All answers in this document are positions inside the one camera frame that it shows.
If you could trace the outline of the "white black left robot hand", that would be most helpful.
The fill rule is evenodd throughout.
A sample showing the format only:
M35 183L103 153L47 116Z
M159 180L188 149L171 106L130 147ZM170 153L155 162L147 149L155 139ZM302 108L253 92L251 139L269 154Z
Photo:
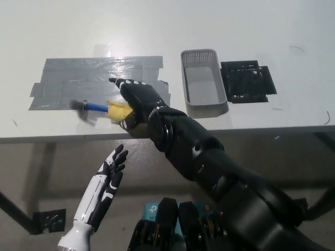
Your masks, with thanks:
M121 183L128 151L121 144L103 161L91 178L74 216L96 232L107 213Z

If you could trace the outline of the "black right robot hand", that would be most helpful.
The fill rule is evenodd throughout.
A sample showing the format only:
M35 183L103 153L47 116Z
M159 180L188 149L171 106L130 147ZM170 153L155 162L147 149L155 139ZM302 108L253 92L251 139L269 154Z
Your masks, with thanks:
M109 78L109 81L118 87L122 97L132 108L132 112L120 123L126 131L147 123L155 110L167 107L163 98L149 84L123 78Z

